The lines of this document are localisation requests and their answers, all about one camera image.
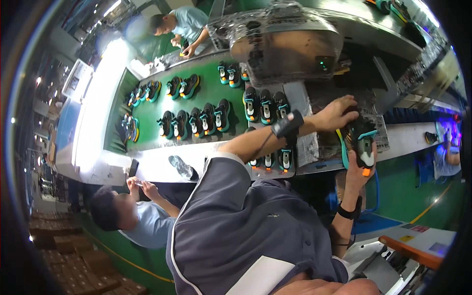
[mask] light blue shirt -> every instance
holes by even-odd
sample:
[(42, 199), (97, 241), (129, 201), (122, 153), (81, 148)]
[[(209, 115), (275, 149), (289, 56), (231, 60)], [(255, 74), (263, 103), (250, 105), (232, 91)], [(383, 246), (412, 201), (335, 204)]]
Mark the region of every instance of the light blue shirt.
[(182, 6), (170, 13), (173, 13), (177, 18), (177, 25), (172, 33), (182, 35), (189, 44), (198, 39), (202, 29), (208, 23), (208, 16), (195, 7)]
[(167, 244), (167, 235), (172, 230), (175, 217), (170, 217), (154, 202), (137, 202), (139, 222), (133, 230), (120, 231), (125, 237), (141, 247), (158, 249)]

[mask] hand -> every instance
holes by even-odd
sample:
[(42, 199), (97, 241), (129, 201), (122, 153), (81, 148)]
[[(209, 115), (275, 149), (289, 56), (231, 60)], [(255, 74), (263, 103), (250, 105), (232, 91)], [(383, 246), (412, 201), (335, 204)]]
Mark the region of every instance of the hand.
[(154, 185), (150, 182), (147, 182), (147, 181), (143, 181), (142, 184), (143, 184), (144, 194), (149, 199), (154, 201), (155, 199), (162, 198), (162, 196), (159, 194), (159, 191), (158, 191), (156, 185)]
[(185, 54), (187, 52), (187, 54), (184, 55), (184, 58), (185, 59), (191, 58), (194, 55), (196, 48), (197, 48), (197, 46), (195, 46), (195, 43), (192, 44), (192, 45), (189, 45), (187, 48), (185, 48), (183, 53)]
[(364, 176), (364, 168), (357, 166), (357, 155), (354, 150), (349, 151), (349, 169), (346, 174), (346, 192), (352, 192), (353, 194), (359, 195), (361, 188), (367, 183), (375, 172), (375, 163), (377, 162), (377, 145), (375, 142), (372, 143), (372, 153), (374, 153), (374, 166), (371, 168), (369, 176)]
[(178, 47), (180, 45), (181, 39), (182, 38), (180, 36), (175, 36), (174, 38), (170, 39), (170, 43), (172, 44), (172, 46)]
[(126, 184), (128, 185), (128, 189), (130, 193), (138, 193), (139, 194), (139, 187), (136, 184), (138, 179), (136, 176), (130, 177), (126, 180)]
[(348, 112), (343, 115), (344, 111), (357, 105), (352, 95), (345, 95), (343, 97), (333, 100), (324, 109), (313, 116), (316, 130), (319, 131), (335, 131), (344, 127), (348, 122), (357, 119), (359, 113), (357, 111)]

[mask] blue cable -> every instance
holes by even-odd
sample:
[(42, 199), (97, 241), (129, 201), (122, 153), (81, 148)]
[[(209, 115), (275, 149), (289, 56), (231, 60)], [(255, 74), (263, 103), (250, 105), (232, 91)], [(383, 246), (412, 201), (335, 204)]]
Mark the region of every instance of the blue cable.
[(380, 205), (380, 186), (379, 186), (379, 177), (377, 176), (377, 169), (375, 169), (374, 171), (374, 175), (375, 175), (375, 185), (376, 185), (376, 197), (377, 197), (377, 204), (375, 204), (375, 207), (372, 208), (372, 209), (365, 209), (364, 211), (362, 212), (373, 212), (373, 211), (376, 211), (379, 209), (379, 205)]

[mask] shoe insole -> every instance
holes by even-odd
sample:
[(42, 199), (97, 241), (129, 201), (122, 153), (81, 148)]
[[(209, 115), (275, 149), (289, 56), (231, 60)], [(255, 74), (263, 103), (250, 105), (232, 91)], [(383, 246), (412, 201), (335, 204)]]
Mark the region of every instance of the shoe insole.
[(177, 172), (183, 178), (187, 180), (198, 179), (198, 174), (195, 169), (192, 166), (185, 164), (179, 156), (169, 156), (169, 162), (177, 169)]

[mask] wrist strap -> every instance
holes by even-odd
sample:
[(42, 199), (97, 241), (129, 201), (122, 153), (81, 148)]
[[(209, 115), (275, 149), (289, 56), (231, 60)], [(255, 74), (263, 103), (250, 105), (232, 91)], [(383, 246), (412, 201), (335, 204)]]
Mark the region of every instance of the wrist strap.
[(353, 220), (353, 219), (358, 219), (359, 215), (361, 214), (361, 209), (362, 209), (362, 197), (358, 196), (357, 197), (357, 202), (355, 204), (355, 209), (352, 212), (346, 211), (341, 207), (341, 204), (337, 206), (337, 212), (339, 215), (341, 215), (344, 218)]

